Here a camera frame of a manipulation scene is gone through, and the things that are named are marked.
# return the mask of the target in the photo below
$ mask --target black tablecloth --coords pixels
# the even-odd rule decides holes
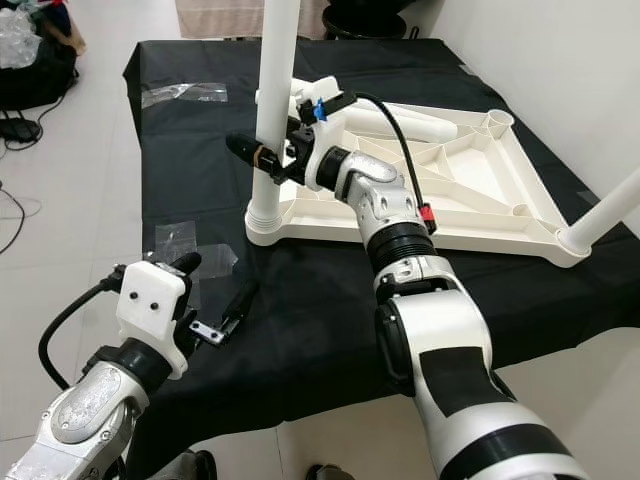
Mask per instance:
[[[391,394],[377,361],[372,273],[361,245],[283,240],[248,243],[243,216],[251,171],[225,148],[252,134],[260,45],[145,42],[125,73],[142,146],[143,248],[158,225],[195,221],[199,245],[228,244],[233,275],[201,281],[201,320],[212,323],[247,278],[261,291],[224,348],[201,348],[180,381],[167,382],[137,425],[129,455],[143,478],[192,443],[266,428]],[[342,88],[391,102],[486,112],[501,97],[438,40],[301,42],[295,76],[335,75]],[[217,82],[228,102],[173,100],[141,110],[141,90]],[[585,186],[520,121],[515,131],[565,218],[589,207]],[[545,260],[442,251],[489,324],[500,367],[638,326],[640,242],[623,226],[588,260],[563,270]]]

